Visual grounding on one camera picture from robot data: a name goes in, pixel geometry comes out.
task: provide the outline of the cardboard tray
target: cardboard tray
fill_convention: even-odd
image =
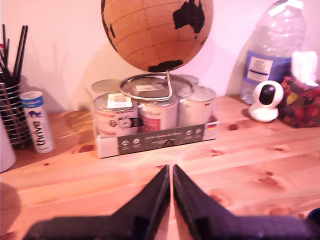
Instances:
[[[216,139],[219,121],[133,135],[102,138],[95,126],[94,135],[99,158],[132,154]]]

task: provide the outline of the large water jug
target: large water jug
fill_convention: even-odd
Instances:
[[[253,91],[259,83],[281,83],[284,76],[291,76],[292,53],[301,50],[305,38],[303,8],[300,0],[279,0],[256,24],[241,86],[245,103],[253,104]]]

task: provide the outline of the cork globe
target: cork globe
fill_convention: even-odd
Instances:
[[[191,61],[211,30],[213,0],[102,0],[102,23],[118,54],[148,72]]]

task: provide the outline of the tissue box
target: tissue box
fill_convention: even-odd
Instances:
[[[279,119],[293,128],[320,127],[320,86],[307,86],[288,76],[281,85]]]

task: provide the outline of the white camera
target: white camera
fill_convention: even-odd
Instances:
[[[250,116],[263,123],[272,122],[279,115],[277,105],[284,98],[284,89],[276,81],[263,81],[253,91],[254,104],[249,108]]]

